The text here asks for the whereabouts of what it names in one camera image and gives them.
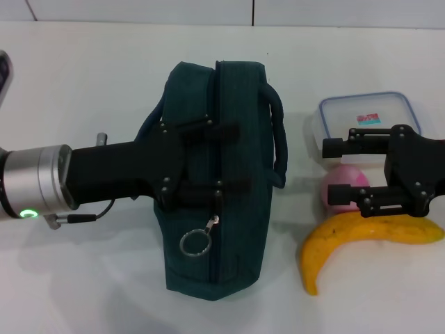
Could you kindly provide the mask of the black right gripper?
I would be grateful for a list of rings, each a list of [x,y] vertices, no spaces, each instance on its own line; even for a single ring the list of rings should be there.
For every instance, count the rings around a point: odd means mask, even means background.
[[[443,140],[424,138],[407,125],[351,128],[346,140],[323,140],[324,159],[354,154],[387,154],[384,174],[388,186],[329,185],[327,202],[331,206],[354,202],[364,218],[426,216],[430,202],[444,195]]]

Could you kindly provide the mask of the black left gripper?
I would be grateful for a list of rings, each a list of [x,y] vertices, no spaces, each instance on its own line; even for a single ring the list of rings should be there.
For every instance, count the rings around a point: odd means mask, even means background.
[[[73,150],[66,186],[78,205],[148,196],[158,202],[174,200],[177,207],[206,207],[230,196],[249,194],[252,180],[216,180],[197,184],[180,179],[185,170],[187,143],[236,143],[237,122],[208,117],[173,127],[156,125],[137,141]]]

